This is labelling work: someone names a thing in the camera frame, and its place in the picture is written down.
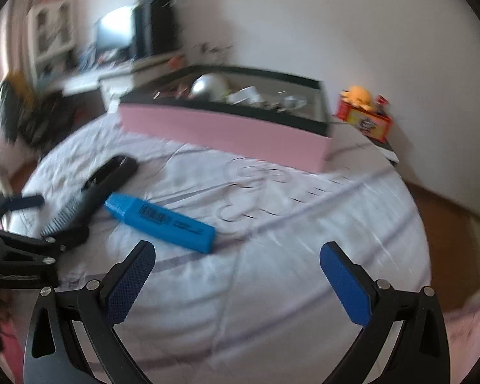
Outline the black hair brush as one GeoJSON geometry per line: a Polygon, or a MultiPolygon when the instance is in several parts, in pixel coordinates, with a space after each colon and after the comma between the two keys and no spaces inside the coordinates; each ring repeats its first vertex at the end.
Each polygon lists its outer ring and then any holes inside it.
{"type": "Polygon", "coordinates": [[[91,220],[110,195],[120,189],[138,171],[139,163],[130,156],[116,155],[98,168],[80,191],[60,209],[41,230],[41,237],[53,237],[91,220]]]}

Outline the blue highlighter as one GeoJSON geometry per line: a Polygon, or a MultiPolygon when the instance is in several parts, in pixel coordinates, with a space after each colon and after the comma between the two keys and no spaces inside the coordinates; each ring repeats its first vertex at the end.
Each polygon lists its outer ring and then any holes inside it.
{"type": "Polygon", "coordinates": [[[212,253],[216,230],[211,225],[122,193],[111,194],[105,208],[121,223],[151,237],[194,252],[212,253]]]}

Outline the white cloud figurine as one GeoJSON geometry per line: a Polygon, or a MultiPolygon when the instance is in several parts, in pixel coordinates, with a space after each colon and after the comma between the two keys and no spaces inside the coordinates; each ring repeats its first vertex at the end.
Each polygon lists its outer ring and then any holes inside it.
{"type": "Polygon", "coordinates": [[[229,94],[229,83],[220,74],[204,74],[193,82],[190,98],[197,100],[222,101],[229,94]]]}

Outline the pink bed cover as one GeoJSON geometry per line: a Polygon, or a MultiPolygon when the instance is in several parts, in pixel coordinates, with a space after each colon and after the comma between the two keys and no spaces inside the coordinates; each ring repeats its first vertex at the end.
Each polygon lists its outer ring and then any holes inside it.
{"type": "Polygon", "coordinates": [[[461,383],[480,359],[480,290],[463,308],[445,315],[451,383],[461,383]]]}

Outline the office chair with clothes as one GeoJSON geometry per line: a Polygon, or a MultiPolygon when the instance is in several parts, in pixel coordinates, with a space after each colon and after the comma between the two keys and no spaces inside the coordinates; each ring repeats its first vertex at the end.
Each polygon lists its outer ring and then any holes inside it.
{"type": "Polygon", "coordinates": [[[76,108],[61,92],[37,95],[21,72],[8,73],[0,84],[0,128],[7,142],[22,140],[45,154],[71,132],[76,108]]]}

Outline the white desk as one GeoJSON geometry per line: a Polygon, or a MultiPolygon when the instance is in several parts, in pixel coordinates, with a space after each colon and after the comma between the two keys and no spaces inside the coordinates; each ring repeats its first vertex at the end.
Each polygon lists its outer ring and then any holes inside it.
{"type": "Polygon", "coordinates": [[[137,61],[127,61],[115,66],[94,68],[81,73],[69,73],[40,82],[46,93],[60,91],[63,96],[83,94],[99,90],[107,113],[115,113],[120,99],[160,76],[171,72],[170,59],[183,56],[182,50],[158,56],[149,56],[137,61]]]}

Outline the striped white quilt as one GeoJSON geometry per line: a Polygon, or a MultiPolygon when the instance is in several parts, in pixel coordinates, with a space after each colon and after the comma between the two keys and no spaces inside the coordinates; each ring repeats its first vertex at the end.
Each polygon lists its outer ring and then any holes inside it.
{"type": "Polygon", "coordinates": [[[46,200],[13,214],[35,237],[116,154],[139,162],[124,192],[212,225],[211,254],[155,242],[157,262],[117,333],[154,383],[320,383],[358,334],[323,275],[334,241],[373,278],[419,290],[428,241],[400,175],[353,127],[332,121],[320,174],[126,133],[118,115],[82,127],[25,186],[46,200]]]}

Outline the white glass-door cabinet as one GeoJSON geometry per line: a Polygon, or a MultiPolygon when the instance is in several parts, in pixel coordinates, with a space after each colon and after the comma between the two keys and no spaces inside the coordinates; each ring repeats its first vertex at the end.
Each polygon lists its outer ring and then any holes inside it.
{"type": "Polygon", "coordinates": [[[73,0],[52,0],[28,12],[28,54],[36,66],[76,45],[73,0]]]}

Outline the black computer monitor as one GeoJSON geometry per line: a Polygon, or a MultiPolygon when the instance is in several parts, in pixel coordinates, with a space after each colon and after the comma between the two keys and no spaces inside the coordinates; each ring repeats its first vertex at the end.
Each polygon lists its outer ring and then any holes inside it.
{"type": "Polygon", "coordinates": [[[133,7],[123,6],[111,11],[96,23],[96,50],[125,50],[133,41],[133,7]]]}

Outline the black computer tower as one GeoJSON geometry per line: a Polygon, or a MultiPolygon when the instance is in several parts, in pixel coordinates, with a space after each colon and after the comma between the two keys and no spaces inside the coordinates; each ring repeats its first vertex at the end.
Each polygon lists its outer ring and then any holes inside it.
{"type": "Polygon", "coordinates": [[[138,58],[162,55],[178,48],[172,0],[138,0],[133,17],[138,58]]]}

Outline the red toy crate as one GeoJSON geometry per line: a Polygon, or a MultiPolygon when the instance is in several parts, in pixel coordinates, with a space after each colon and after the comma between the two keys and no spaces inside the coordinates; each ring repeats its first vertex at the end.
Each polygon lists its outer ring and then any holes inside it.
{"type": "Polygon", "coordinates": [[[338,101],[335,116],[355,127],[368,138],[377,141],[385,141],[393,125],[391,117],[355,108],[343,98],[338,101]]]}

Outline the pink and green box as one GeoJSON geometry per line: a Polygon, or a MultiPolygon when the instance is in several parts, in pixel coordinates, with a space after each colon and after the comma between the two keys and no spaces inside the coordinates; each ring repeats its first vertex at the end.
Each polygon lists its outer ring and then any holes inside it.
{"type": "Polygon", "coordinates": [[[181,68],[124,95],[118,113],[128,132],[213,148],[305,172],[320,172],[332,146],[321,82],[266,69],[202,64],[181,68]],[[226,98],[190,98],[193,82],[209,73],[226,78],[229,94],[254,86],[265,102],[247,106],[230,105],[226,98]],[[306,97],[308,105],[298,110],[285,109],[281,104],[284,95],[306,97]]]}

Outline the yellow octopus plush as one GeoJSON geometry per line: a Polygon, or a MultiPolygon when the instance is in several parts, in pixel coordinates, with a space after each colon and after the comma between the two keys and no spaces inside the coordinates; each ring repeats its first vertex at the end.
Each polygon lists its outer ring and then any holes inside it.
{"type": "Polygon", "coordinates": [[[370,92],[362,86],[350,86],[347,90],[341,91],[341,99],[354,108],[365,111],[374,111],[372,96],[370,92]]]}

